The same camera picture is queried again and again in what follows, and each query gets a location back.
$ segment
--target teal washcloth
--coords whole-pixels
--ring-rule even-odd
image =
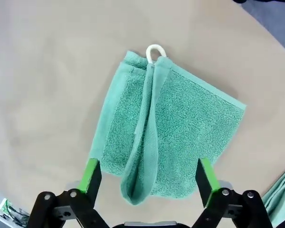
[[[272,226],[285,220],[285,173],[262,198]]]
[[[131,204],[149,195],[182,198],[195,186],[198,158],[213,163],[235,133],[245,105],[162,56],[128,52],[104,101],[90,157],[122,177]]]

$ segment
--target white loop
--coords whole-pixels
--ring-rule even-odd
[[[167,57],[165,50],[158,44],[152,44],[147,47],[146,50],[146,56],[148,63],[153,63],[152,58],[151,58],[151,50],[156,49],[160,52],[161,56]]]

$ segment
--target beige surface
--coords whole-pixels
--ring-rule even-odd
[[[0,0],[0,191],[30,210],[39,192],[80,179],[119,61],[152,43],[247,104],[215,170],[264,193],[285,170],[285,50],[231,0]],[[192,225],[202,210],[198,193],[131,207],[110,175],[98,207],[110,225]]]

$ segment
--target towel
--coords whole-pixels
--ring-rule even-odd
[[[149,195],[183,198],[196,186],[198,158],[212,163],[236,132],[245,105],[174,64],[127,52],[104,101],[90,151],[122,177],[133,205]]]
[[[262,198],[272,226],[285,220],[285,173]]]

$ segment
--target silver screw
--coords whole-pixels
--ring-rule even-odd
[[[49,198],[51,198],[51,195],[50,195],[50,194],[47,194],[47,195],[44,196],[44,199],[45,199],[45,200],[48,200]]]
[[[75,197],[77,195],[77,193],[75,191],[71,192],[70,196],[71,197]]]
[[[227,189],[224,189],[224,190],[222,191],[222,193],[223,193],[224,196],[229,195],[229,191],[228,191]]]
[[[253,197],[254,197],[254,194],[253,194],[252,192],[249,192],[249,193],[247,193],[247,196],[248,196],[249,198],[253,198]]]

